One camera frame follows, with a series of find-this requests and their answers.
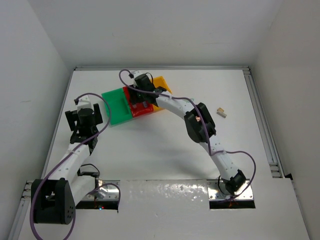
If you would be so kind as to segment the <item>grey eraser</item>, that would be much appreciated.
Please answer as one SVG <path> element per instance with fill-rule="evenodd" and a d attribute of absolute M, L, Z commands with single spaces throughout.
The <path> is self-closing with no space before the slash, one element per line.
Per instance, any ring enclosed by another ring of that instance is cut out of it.
<path fill-rule="evenodd" d="M 227 117 L 227 115 L 224 113 L 224 112 L 222 112 L 222 111 L 217 111 L 216 112 L 218 115 L 220 115 L 221 117 L 223 117 L 223 118 L 226 118 Z"/>

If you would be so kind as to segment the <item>blue correction tape case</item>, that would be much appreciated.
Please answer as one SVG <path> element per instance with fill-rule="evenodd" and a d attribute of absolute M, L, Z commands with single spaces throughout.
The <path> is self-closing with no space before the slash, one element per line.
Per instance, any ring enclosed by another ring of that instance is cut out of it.
<path fill-rule="evenodd" d="M 148 103 L 147 103 L 146 101 L 143 101 L 142 104 L 143 104 L 143 107 L 144 107 L 144 108 L 147 108 L 147 107 L 148 107 Z"/>

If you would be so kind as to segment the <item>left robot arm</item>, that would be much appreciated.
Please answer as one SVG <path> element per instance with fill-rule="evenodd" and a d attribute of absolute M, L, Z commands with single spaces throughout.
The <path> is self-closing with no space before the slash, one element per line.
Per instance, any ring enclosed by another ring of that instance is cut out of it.
<path fill-rule="evenodd" d="M 61 165 L 44 184 L 36 179 L 31 185 L 35 224 L 68 225 L 75 217 L 76 205 L 96 185 L 96 174 L 81 173 L 80 167 L 98 143 L 97 126 L 103 123 L 100 107 L 87 100 L 65 116 L 72 135 Z"/>

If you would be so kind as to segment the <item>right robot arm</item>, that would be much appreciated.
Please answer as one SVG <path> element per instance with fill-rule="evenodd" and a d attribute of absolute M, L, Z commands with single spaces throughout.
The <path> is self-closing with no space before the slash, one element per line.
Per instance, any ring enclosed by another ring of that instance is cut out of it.
<path fill-rule="evenodd" d="M 226 192 L 235 195 L 246 177 L 221 145 L 215 122 L 206 105 L 202 102 L 195 104 L 187 97 L 173 96 L 164 87 L 155 87 L 145 73 L 129 73 L 128 76 L 133 79 L 133 85 L 129 88 L 138 93 L 140 100 L 166 109 L 184 120 L 188 136 L 207 151 L 216 165 Z"/>

